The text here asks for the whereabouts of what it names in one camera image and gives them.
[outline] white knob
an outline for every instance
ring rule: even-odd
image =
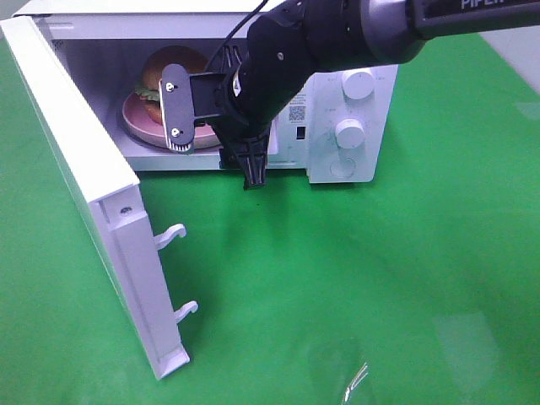
[[[362,100],[375,89],[375,78],[368,68],[343,72],[341,80],[343,92],[352,100]]]
[[[343,149],[354,149],[365,141],[362,124],[356,120],[343,120],[336,125],[337,145]]]

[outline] green tabletop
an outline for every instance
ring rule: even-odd
[[[540,99],[477,35],[398,75],[375,180],[140,174],[192,362],[156,381],[0,43],[0,404],[540,403]]]

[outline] green backdrop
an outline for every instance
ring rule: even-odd
[[[2,405],[339,404],[364,362],[351,403],[540,403],[540,99],[477,35],[401,68],[369,184],[140,175],[154,231],[188,229],[173,303],[200,305],[163,381],[5,41],[0,72]]]

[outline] open microwave door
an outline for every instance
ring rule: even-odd
[[[139,179],[35,21],[21,16],[0,25],[73,199],[162,378],[189,361],[177,323],[197,303],[173,309],[158,250],[186,230],[177,224],[154,236]]]

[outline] qr code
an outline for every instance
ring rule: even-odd
[[[289,107],[289,121],[303,121],[305,120],[305,106],[304,105],[292,105]]]

